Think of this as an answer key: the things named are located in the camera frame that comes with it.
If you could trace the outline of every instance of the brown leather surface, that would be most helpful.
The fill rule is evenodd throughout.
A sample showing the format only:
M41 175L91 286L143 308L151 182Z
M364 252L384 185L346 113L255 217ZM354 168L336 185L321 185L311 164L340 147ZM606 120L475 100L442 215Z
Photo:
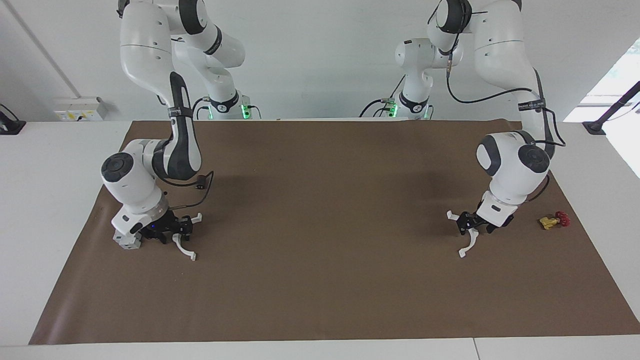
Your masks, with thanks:
M476 146L504 121L196 128L216 171L206 203L178 212L204 214L185 243L198 261L157 240L122 250L102 189L31 344L640 333L555 182L458 257L469 239L445 213L475 209ZM125 143L168 132L135 122ZM173 206L202 196L160 185ZM572 226L541 230L557 210Z

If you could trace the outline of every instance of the white wall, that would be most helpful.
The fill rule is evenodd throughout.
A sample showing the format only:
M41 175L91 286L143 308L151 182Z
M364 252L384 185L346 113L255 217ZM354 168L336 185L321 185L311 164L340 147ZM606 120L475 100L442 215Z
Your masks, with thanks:
M115 0L1 1L10 1L82 96L100 96L109 104L109 119L165 118L155 96L131 83L120 69ZM396 45L426 36L426 21L437 2L206 0L211 18L245 44L247 60L232 73L239 89L269 118L353 117L369 101L388 96L402 76L394 62ZM489 0L471 2L477 9ZM531 62L540 71L549 106L561 118L640 37L637 0L525 0L523 11ZM0 6L0 72L18 68L14 73L36 92L30 78L46 78L35 75L46 66L33 61L29 46L7 46L24 38L7 27L12 27L10 14ZM469 36L462 43L472 48ZM497 89L475 74L472 62L468 52L455 68L454 91L464 99L494 93ZM193 98L205 94L192 71L180 63L176 68ZM459 105L447 93L444 71L433 75L436 118L518 118L509 96ZM69 96L54 73L48 77L52 84L35 85L43 103ZM30 102L14 102L13 107L30 113ZM31 116L42 117L40 112Z

